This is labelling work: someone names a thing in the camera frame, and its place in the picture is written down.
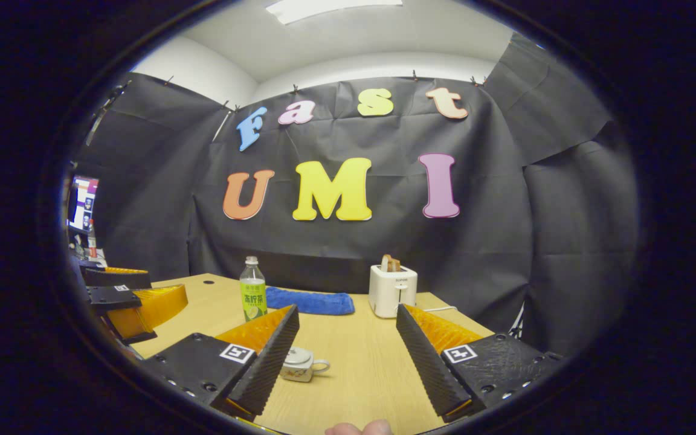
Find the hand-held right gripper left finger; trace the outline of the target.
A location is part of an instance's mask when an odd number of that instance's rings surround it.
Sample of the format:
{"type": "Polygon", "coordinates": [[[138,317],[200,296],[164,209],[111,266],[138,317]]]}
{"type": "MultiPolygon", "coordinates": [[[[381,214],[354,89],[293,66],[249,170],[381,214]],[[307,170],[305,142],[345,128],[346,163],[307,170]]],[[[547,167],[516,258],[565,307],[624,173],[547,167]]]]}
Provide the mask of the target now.
{"type": "Polygon", "coordinates": [[[292,304],[215,338],[192,333],[141,365],[196,402],[253,421],[263,413],[299,325],[292,304]]]}

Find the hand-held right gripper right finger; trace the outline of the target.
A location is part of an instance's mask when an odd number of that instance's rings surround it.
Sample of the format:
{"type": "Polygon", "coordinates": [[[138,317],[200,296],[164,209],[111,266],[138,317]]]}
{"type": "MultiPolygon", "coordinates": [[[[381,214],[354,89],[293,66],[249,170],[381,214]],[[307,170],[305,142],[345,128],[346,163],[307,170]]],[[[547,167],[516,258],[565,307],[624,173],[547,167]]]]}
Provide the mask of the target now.
{"type": "Polygon", "coordinates": [[[407,304],[398,306],[396,328],[434,412],[445,423],[516,396],[563,359],[510,334],[485,338],[407,304]]]}

